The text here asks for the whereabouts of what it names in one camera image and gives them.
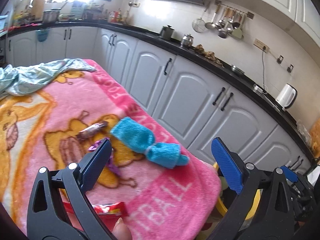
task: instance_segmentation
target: power outlet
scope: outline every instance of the power outlet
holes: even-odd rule
[[[266,49],[264,50],[266,53],[268,53],[269,52],[269,47],[266,45],[266,44],[264,44],[262,41],[259,41],[259,40],[255,40],[254,41],[254,43],[253,43],[255,46],[257,46],[259,49],[261,49],[261,50],[263,50],[263,47],[265,46],[266,47]]]

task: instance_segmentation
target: blue gripper pad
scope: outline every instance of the blue gripper pad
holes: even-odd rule
[[[111,153],[111,143],[105,140],[93,153],[87,153],[79,163],[80,166],[83,166],[80,170],[80,189],[83,193],[93,189]]]
[[[283,171],[286,179],[288,179],[288,180],[291,181],[292,183],[298,181],[298,176],[297,176],[297,174],[295,174],[292,170],[290,170],[290,169],[287,168],[286,166],[281,166],[280,168],[281,168],[281,170]]]
[[[242,185],[242,173],[232,160],[228,148],[224,145],[220,138],[213,139],[211,143],[211,152],[218,166],[227,180],[230,189],[239,195]]]

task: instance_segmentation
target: white tiled wall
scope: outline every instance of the white tiled wall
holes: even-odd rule
[[[204,21],[209,22],[216,6],[214,0],[204,14]],[[122,11],[129,10],[129,0],[124,0]],[[286,83],[298,90],[298,97],[289,113],[303,121],[310,128],[319,117],[320,112],[320,67],[310,55],[286,32],[255,14],[254,19],[247,19],[244,25],[244,39],[232,37],[221,39],[217,31],[196,33],[191,26],[194,19],[200,18],[204,7],[190,3],[168,0],[138,0],[139,8],[131,8],[128,23],[160,32],[163,25],[171,25],[175,29],[173,38],[180,40],[186,33],[194,36],[194,45],[202,44],[207,51],[215,52],[216,56],[228,64],[233,64],[245,71],[252,80],[262,85],[262,51],[253,45],[257,38],[270,47],[276,56],[282,55],[285,62],[282,66],[271,55],[265,55],[265,77],[269,93],[276,98]],[[223,1],[224,4],[247,12],[236,4]],[[286,71],[292,64],[292,74]]]

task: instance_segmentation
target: screw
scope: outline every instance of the screw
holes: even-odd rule
[[[46,167],[42,167],[42,168],[40,168],[40,169],[39,169],[39,172],[40,172],[40,173],[45,173],[45,172],[46,172],[46,170],[47,170],[47,168],[46,168]]]
[[[68,165],[68,168],[69,168],[70,170],[74,170],[77,166],[78,166],[77,163],[70,163],[70,164]]]
[[[283,171],[282,171],[280,168],[276,168],[276,172],[277,172],[278,174],[282,174],[282,173],[283,173]]]
[[[246,168],[248,170],[253,170],[254,169],[254,165],[252,163],[247,163],[245,166],[246,166]]]

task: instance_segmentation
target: red wrapper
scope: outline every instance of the red wrapper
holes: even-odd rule
[[[63,203],[66,211],[68,213],[74,214],[72,206],[70,203]],[[108,205],[92,205],[94,211],[103,218],[117,218],[117,217],[127,217],[128,212],[125,207],[124,202],[117,202],[115,204]]]

